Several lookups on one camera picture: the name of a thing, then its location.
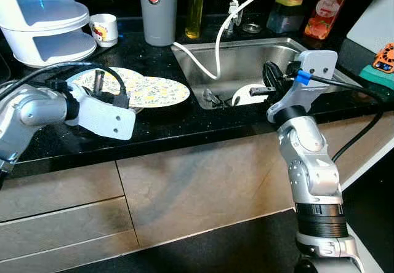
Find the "large lemon print plate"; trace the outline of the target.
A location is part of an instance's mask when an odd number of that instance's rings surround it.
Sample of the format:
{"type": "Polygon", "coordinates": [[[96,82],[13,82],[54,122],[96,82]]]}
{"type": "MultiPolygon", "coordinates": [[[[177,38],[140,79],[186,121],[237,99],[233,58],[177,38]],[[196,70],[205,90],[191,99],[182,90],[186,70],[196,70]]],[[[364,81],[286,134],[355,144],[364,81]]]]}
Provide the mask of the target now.
{"type": "MultiPolygon", "coordinates": [[[[112,69],[121,76],[121,79],[126,85],[126,91],[127,94],[129,94],[129,98],[141,98],[141,96],[143,96],[143,76],[141,76],[140,73],[136,73],[136,71],[127,68],[112,67],[112,69]]],[[[74,74],[66,81],[69,84],[76,85],[77,87],[85,87],[91,92],[95,92],[95,77],[96,71],[98,70],[98,68],[93,68],[82,71],[81,73],[74,74]]],[[[120,84],[110,73],[104,74],[102,92],[109,92],[112,94],[120,93],[120,84]]]]}

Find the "white bowl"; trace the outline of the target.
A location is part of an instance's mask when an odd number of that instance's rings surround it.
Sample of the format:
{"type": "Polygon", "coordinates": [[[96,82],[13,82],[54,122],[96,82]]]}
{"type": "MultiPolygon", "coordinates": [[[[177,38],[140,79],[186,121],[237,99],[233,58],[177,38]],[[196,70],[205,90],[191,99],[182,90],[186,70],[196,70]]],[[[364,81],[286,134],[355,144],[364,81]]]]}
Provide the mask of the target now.
{"type": "Polygon", "coordinates": [[[237,90],[236,93],[234,93],[234,96],[236,96],[237,98],[240,99],[240,103],[236,106],[248,105],[248,104],[254,104],[254,103],[262,103],[268,98],[268,95],[251,97],[249,95],[249,89],[251,87],[265,87],[265,85],[263,85],[263,84],[249,84],[249,85],[244,85],[244,87],[240,87],[239,90],[237,90]]]}

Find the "stainless steel sink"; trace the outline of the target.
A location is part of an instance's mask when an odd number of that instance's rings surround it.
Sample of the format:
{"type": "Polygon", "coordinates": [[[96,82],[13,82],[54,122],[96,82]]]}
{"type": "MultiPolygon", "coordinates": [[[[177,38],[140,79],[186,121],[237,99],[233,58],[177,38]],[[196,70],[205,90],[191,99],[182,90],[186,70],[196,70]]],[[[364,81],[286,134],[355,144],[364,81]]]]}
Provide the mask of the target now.
{"type": "MultiPolygon", "coordinates": [[[[181,44],[195,56],[197,60],[211,73],[215,72],[214,43],[181,44]]],[[[220,67],[222,76],[219,79],[211,79],[201,68],[177,46],[170,46],[172,56],[174,56],[177,67],[185,76],[186,86],[191,90],[191,95],[195,98],[199,108],[208,112],[226,111],[224,108],[211,108],[211,104],[203,99],[203,89],[209,88],[214,94],[219,94],[223,99],[231,96],[249,84],[265,83],[262,75],[262,68],[265,62],[272,61],[281,69],[285,69],[288,62],[296,60],[300,53],[308,48],[295,39],[251,39],[240,41],[222,41],[219,47],[220,67]]],[[[352,102],[369,101],[362,93],[347,90],[342,87],[332,85],[326,93],[321,94],[318,101],[313,104],[312,110],[317,110],[318,105],[327,103],[329,97],[338,97],[347,94],[352,102]]]]}

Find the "steel cutlery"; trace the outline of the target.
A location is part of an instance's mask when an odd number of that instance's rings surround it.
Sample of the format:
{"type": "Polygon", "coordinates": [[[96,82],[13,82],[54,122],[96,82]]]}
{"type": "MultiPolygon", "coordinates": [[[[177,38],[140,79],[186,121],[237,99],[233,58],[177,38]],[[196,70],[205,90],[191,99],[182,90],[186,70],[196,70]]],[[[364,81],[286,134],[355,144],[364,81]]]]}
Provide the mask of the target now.
{"type": "Polygon", "coordinates": [[[203,89],[203,99],[211,104],[211,108],[232,107],[240,103],[240,99],[236,96],[223,99],[219,94],[214,94],[209,88],[203,89]]]}

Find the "white printed mug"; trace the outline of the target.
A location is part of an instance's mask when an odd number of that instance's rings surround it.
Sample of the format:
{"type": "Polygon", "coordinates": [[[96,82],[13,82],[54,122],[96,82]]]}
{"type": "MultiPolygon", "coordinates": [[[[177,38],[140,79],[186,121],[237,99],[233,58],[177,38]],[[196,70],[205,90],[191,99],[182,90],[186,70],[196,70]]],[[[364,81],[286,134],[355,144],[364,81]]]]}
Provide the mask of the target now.
{"type": "Polygon", "coordinates": [[[91,33],[99,46],[112,47],[118,43],[119,33],[115,15],[91,15],[89,25],[91,33]]]}

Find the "round metal drain cap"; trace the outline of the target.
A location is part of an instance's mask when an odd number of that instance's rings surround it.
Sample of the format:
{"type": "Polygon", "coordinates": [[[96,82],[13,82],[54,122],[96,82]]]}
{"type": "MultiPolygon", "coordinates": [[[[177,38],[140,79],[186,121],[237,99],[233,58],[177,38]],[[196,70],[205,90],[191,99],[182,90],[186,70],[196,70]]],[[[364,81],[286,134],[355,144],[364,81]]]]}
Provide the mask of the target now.
{"type": "Polygon", "coordinates": [[[262,27],[256,23],[243,23],[240,28],[248,34],[259,34],[262,31],[262,27]]]}

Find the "white tiered container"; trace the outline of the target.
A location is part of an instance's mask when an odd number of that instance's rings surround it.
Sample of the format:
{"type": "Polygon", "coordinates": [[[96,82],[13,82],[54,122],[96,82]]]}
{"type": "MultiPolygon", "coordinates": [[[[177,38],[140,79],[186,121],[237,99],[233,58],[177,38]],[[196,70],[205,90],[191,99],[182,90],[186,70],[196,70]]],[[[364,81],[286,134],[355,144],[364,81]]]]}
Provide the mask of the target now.
{"type": "Polygon", "coordinates": [[[90,56],[97,45],[82,31],[88,23],[87,6],[76,0],[0,0],[0,32],[14,58],[28,67],[90,56]]]}

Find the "metal faucet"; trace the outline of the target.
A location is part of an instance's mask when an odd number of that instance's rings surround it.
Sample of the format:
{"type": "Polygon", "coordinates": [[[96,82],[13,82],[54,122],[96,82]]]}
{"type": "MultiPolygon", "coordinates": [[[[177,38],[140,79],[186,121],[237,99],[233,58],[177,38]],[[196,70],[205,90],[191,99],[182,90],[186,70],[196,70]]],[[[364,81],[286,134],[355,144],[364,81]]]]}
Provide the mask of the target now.
{"type": "MultiPolygon", "coordinates": [[[[239,0],[231,0],[229,3],[228,14],[233,14],[233,12],[238,9],[240,5],[239,0]]],[[[231,23],[228,25],[228,28],[225,29],[225,37],[230,37],[235,32],[235,28],[240,26],[242,21],[242,17],[244,15],[243,11],[238,12],[236,15],[231,15],[231,23]]]]}

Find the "grey jug with red badge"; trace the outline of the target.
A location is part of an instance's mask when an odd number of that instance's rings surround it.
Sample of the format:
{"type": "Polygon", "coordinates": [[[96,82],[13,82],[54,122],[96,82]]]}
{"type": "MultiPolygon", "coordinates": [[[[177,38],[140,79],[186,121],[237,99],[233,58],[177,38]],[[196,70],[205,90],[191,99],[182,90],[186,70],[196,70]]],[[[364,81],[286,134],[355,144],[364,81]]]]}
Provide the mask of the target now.
{"type": "Polygon", "coordinates": [[[175,41],[177,0],[140,0],[143,33],[151,46],[169,46],[175,41]]]}

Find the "small orange fan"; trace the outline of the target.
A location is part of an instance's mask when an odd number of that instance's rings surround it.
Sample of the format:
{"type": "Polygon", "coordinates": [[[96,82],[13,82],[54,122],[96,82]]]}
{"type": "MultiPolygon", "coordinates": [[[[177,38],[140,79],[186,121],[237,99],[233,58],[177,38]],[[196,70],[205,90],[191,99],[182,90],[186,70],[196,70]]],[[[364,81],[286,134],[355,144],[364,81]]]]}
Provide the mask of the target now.
{"type": "Polygon", "coordinates": [[[372,67],[383,73],[392,73],[394,67],[394,43],[389,42],[376,55],[372,67]]]}

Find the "green sponge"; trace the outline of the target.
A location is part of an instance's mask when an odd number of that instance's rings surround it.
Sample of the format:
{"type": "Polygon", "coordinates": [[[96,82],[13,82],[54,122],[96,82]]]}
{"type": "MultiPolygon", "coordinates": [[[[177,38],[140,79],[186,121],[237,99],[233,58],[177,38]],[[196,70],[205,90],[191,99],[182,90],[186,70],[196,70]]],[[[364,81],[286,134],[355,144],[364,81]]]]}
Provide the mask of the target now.
{"type": "Polygon", "coordinates": [[[384,73],[372,65],[366,65],[360,72],[360,77],[375,84],[382,85],[383,87],[394,89],[394,77],[392,73],[384,73]]]}

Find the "yellow oil bottle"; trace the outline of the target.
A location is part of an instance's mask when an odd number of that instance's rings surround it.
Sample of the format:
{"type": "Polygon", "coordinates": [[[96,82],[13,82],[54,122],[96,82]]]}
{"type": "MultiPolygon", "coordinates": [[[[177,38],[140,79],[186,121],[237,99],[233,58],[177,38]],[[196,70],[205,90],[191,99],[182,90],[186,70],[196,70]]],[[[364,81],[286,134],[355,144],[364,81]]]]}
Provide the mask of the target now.
{"type": "Polygon", "coordinates": [[[185,35],[189,39],[199,39],[204,0],[188,0],[188,12],[185,23],[185,35]]]}

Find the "beige drawer front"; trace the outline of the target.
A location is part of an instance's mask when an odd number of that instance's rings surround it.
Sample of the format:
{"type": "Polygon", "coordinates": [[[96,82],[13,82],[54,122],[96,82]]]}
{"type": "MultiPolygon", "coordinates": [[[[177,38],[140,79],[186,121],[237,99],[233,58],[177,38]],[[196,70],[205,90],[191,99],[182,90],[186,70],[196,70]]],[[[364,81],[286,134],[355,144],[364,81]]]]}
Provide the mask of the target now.
{"type": "Polygon", "coordinates": [[[0,261],[0,273],[53,273],[101,261],[138,248],[140,244],[135,231],[128,230],[0,261]]]}
{"type": "Polygon", "coordinates": [[[6,180],[0,222],[100,202],[123,195],[114,162],[6,180]]]}
{"type": "Polygon", "coordinates": [[[132,229],[123,197],[0,223],[0,261],[132,229]]]}

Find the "wide beige cabinet door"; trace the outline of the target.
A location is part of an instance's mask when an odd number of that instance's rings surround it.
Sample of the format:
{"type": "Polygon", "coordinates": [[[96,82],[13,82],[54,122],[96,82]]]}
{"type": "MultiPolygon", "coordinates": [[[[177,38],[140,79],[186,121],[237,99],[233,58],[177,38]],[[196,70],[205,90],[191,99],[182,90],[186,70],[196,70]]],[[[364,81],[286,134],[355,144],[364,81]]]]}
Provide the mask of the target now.
{"type": "Polygon", "coordinates": [[[275,133],[118,160],[116,166],[143,247],[293,206],[275,133]]]}

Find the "white cutting board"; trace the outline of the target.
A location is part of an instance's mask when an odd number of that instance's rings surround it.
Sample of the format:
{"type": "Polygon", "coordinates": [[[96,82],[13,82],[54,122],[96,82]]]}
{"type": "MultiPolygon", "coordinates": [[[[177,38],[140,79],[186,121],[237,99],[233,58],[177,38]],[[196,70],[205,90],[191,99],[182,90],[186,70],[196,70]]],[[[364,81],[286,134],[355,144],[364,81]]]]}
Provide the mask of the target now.
{"type": "Polygon", "coordinates": [[[346,38],[377,54],[394,42],[393,14],[394,0],[372,0],[346,38]]]}

